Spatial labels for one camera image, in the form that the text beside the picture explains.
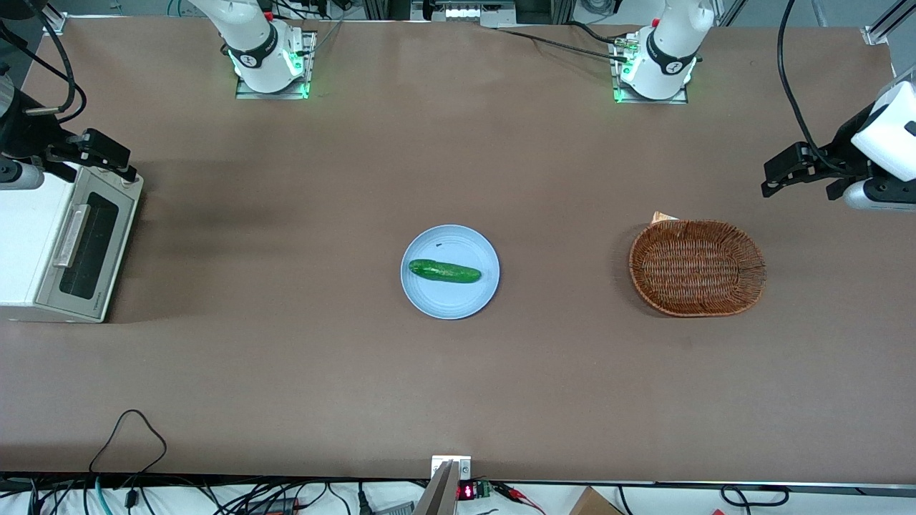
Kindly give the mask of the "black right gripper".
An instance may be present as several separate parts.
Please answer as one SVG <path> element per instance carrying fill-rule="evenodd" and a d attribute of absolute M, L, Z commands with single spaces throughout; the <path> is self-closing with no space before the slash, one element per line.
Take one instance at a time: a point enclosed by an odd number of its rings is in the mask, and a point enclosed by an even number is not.
<path fill-rule="evenodd" d="M 54 114 L 28 115 L 26 109 L 38 107 L 34 99 L 3 99 L 1 117 L 1 151 L 7 159 L 51 170 L 59 163 L 81 163 L 99 172 L 112 173 L 124 185 L 140 180 L 129 164 L 131 151 L 94 128 L 79 136 L 77 147 L 69 142 L 73 133 L 66 131 Z"/>

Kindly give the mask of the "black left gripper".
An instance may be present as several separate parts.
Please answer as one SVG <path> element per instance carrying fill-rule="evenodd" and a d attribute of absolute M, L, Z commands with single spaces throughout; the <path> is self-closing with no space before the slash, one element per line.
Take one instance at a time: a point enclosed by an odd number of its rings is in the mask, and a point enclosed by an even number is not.
<path fill-rule="evenodd" d="M 827 186 L 827 198 L 847 202 L 876 202 L 874 177 L 876 166 L 863 151 L 852 143 L 852 137 L 866 124 L 873 104 L 856 113 L 838 128 L 833 140 L 821 147 L 821 159 L 812 151 L 810 144 L 795 142 L 764 164 L 765 180 L 760 185 L 764 198 L 772 197 L 779 190 L 791 185 L 807 185 L 817 180 L 817 173 L 834 181 Z"/>

